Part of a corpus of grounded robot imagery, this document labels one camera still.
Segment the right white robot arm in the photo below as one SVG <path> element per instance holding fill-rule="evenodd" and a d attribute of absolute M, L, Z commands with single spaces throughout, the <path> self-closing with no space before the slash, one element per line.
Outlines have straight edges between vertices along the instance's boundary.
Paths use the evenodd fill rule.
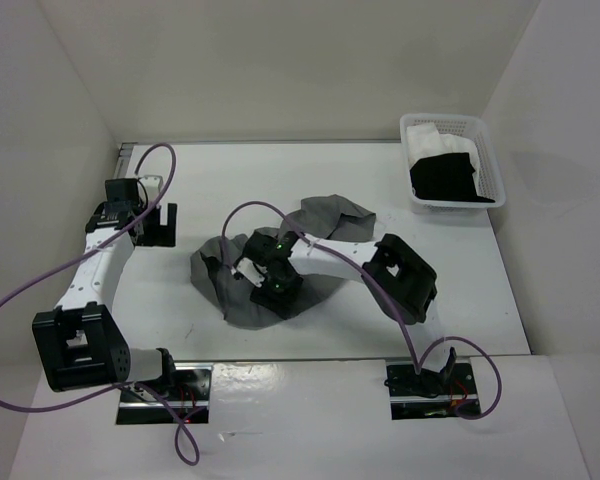
<path fill-rule="evenodd" d="M 346 242 L 294 231 L 280 238 L 254 233 L 235 261 L 233 275 L 253 285 L 253 303 L 283 319 L 299 308 L 305 279 L 310 276 L 359 282 L 382 312 L 398 323 L 421 387 L 439 393 L 453 380 L 446 361 L 425 362 L 433 348 L 418 354 L 408 331 L 412 325 L 425 323 L 437 296 L 437 273 L 394 234 L 379 241 Z"/>

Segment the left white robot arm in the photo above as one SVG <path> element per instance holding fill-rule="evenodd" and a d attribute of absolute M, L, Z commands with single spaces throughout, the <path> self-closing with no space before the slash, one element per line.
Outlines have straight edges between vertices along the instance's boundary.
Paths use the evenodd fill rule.
<path fill-rule="evenodd" d="M 85 226 L 87 259 L 54 309 L 33 320 L 52 390 L 132 382 L 160 400 L 178 390 L 179 375 L 168 350 L 130 348 L 112 315 L 121 275 L 135 248 L 175 244 L 176 205 L 150 205 L 162 188 L 159 175 L 106 181 L 106 199 Z"/>

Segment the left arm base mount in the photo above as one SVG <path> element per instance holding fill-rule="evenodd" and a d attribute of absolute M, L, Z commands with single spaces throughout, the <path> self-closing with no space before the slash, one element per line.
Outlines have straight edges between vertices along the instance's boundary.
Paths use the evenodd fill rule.
<path fill-rule="evenodd" d="M 211 364 L 179 362 L 169 386 L 153 385 L 158 396 L 169 404 L 187 424 L 207 424 L 213 366 Z M 174 424 L 175 420 L 164 404 L 139 386 L 120 392 L 116 415 L 117 425 Z"/>

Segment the grey skirt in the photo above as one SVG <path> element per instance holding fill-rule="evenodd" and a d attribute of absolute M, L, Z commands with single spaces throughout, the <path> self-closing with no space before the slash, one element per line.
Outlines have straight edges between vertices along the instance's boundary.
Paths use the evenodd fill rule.
<path fill-rule="evenodd" d="M 370 241 L 376 223 L 375 212 L 336 194 L 304 198 L 300 208 L 290 212 L 288 217 L 307 234 L 346 242 Z M 329 299 L 344 284 L 333 277 L 307 276 L 296 302 L 282 315 L 277 315 L 251 301 L 254 286 L 248 280 L 231 275 L 223 264 L 219 236 L 206 240 L 191 255 L 190 266 L 193 287 L 221 311 L 224 320 L 232 326 L 251 330 L 297 317 Z"/>

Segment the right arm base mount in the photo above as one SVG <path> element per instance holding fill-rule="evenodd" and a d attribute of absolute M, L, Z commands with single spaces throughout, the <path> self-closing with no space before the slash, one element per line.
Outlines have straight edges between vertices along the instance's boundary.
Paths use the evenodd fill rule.
<path fill-rule="evenodd" d="M 471 417 L 482 413 L 468 361 L 456 362 L 447 373 L 423 369 L 420 375 L 411 363 L 387 362 L 384 385 L 394 421 L 457 418 L 456 410 Z"/>

